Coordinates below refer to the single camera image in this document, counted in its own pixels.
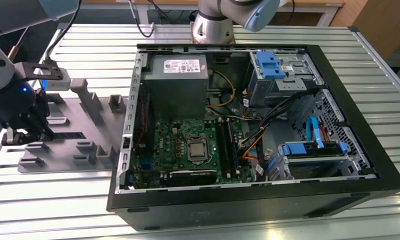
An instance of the black cable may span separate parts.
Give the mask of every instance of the black cable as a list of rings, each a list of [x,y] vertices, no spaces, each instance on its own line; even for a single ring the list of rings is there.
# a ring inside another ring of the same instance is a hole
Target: black cable
[[[182,11],[182,13],[180,13],[179,17],[176,18],[176,20],[174,21],[174,23],[176,23],[182,19],[184,12],[186,12],[186,10]]]
[[[158,11],[156,10],[154,10],[156,13],[158,13]],[[163,11],[166,14],[168,14],[170,12],[172,12],[172,10],[170,10],[170,11]]]
[[[256,132],[250,137],[247,137],[242,143],[243,144],[247,143],[251,139],[256,138],[260,135],[260,133],[263,133],[266,131],[267,127],[270,126],[271,120],[288,111],[290,107],[292,106],[292,103],[295,102],[295,100],[298,98],[307,96],[307,95],[316,94],[319,91],[320,91],[320,88],[312,88],[307,91],[302,91],[302,92],[292,94],[284,101],[282,101],[271,109],[271,111],[267,113],[266,117],[260,121],[259,129],[256,130]]]
[[[24,41],[25,41],[25,39],[27,39],[27,37],[28,37],[28,33],[29,33],[29,30],[31,30],[31,29],[32,29],[31,27],[27,27],[27,28],[25,28],[25,30],[24,30],[24,32],[23,32],[20,38],[19,38],[19,41],[17,41],[15,47],[20,48],[20,47],[23,46],[23,43],[24,43]]]
[[[279,24],[279,25],[290,25],[290,23],[292,21],[292,18],[294,18],[294,15],[295,15],[295,0],[292,0],[292,12],[291,12],[291,16],[288,17],[288,21],[287,21],[287,23],[283,23],[283,24]]]
[[[220,95],[220,96],[218,97],[218,99],[219,99],[219,104],[223,104],[223,103],[224,103],[224,101],[223,101],[223,95]],[[228,108],[228,105],[226,105],[226,106],[223,106],[223,107],[224,107],[224,109],[230,112],[230,114],[234,114],[232,110]]]
[[[148,2],[154,5],[159,15],[162,14],[171,22],[171,24],[174,24],[172,18],[170,18],[170,16],[167,15],[167,13],[162,10],[162,8],[158,6],[158,4],[155,3],[155,0],[148,0]]]
[[[151,33],[147,35],[147,34],[143,32],[143,29],[142,29],[142,27],[140,27],[139,20],[138,20],[136,18],[134,18],[134,20],[135,20],[136,27],[138,27],[138,30],[139,30],[140,34],[142,34],[146,38],[150,38],[150,37],[154,35],[154,33],[155,33],[155,28],[151,29]]]
[[[154,35],[155,27],[152,27],[151,33],[148,35],[143,32],[143,29],[142,29],[142,26],[140,26],[140,22],[139,22],[139,20],[136,18],[136,15],[135,15],[134,6],[132,6],[132,0],[128,1],[128,5],[131,6],[132,17],[134,17],[134,20],[135,20],[135,23],[136,23],[138,30],[139,30],[140,34],[146,38],[150,38]]]
[[[47,51],[46,51],[46,58],[47,59],[51,59],[51,54],[52,54],[52,51],[56,47],[56,45],[59,44],[59,42],[63,40],[64,38],[64,35],[67,34],[70,28],[72,27],[75,21],[76,21],[76,17],[79,15],[79,11],[80,11],[80,7],[82,7],[82,1],[83,0],[79,0],[79,6],[78,6],[78,10],[75,11],[74,15],[72,15],[72,18],[71,18],[71,21],[64,29],[64,31],[62,31],[59,37],[56,38],[55,42],[52,43],[52,45],[48,47]]]
[[[191,22],[194,22],[196,20],[195,12],[198,12],[198,10],[194,10],[194,11],[190,12],[188,18],[190,18]]]
[[[263,169],[263,174],[258,174],[256,182],[263,182],[266,180],[266,155],[264,155],[264,146],[263,139],[260,139],[256,143],[256,155],[258,155],[258,164]]]

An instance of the cpu socket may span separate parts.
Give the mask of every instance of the cpu socket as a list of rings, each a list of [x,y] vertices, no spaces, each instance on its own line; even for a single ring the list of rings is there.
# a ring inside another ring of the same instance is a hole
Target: cpu socket
[[[208,140],[203,136],[187,138],[188,161],[195,165],[203,164],[208,159]]]

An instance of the slotted metal surface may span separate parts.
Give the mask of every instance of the slotted metal surface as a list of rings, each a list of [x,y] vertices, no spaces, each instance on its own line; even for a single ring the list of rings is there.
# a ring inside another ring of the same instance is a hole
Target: slotted metal surface
[[[275,26],[259,33],[235,27],[235,38],[238,43],[322,46],[400,172],[400,80],[362,35],[343,27]],[[90,90],[99,96],[127,95],[136,44],[190,42],[187,25],[159,26],[146,39],[135,25],[76,24],[54,58],[72,78],[88,79]],[[62,95],[76,97],[72,92]],[[103,236],[168,240],[400,239],[400,193],[326,218],[135,232],[106,211],[110,171],[20,174],[20,149],[0,146],[0,240]]]

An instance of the screw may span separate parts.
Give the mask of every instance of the screw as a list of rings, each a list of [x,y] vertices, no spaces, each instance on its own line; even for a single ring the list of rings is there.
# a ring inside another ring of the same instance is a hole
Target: screw
[[[0,59],[0,67],[4,68],[7,66],[7,61],[4,61],[3,59]]]

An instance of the ram slot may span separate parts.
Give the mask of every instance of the ram slot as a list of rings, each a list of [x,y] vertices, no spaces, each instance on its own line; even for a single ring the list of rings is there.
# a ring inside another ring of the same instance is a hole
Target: ram slot
[[[220,160],[220,172],[224,178],[236,175],[238,167],[235,165],[235,149],[234,136],[231,135],[231,124],[228,122],[216,121],[216,145]]]
[[[232,124],[227,122],[227,128],[228,128],[228,138],[230,138],[230,144],[231,144],[231,162],[232,162],[232,169],[234,173],[236,175],[240,174],[239,171],[239,158],[238,158],[238,144],[235,142],[235,134],[234,134],[234,129],[232,129]]]

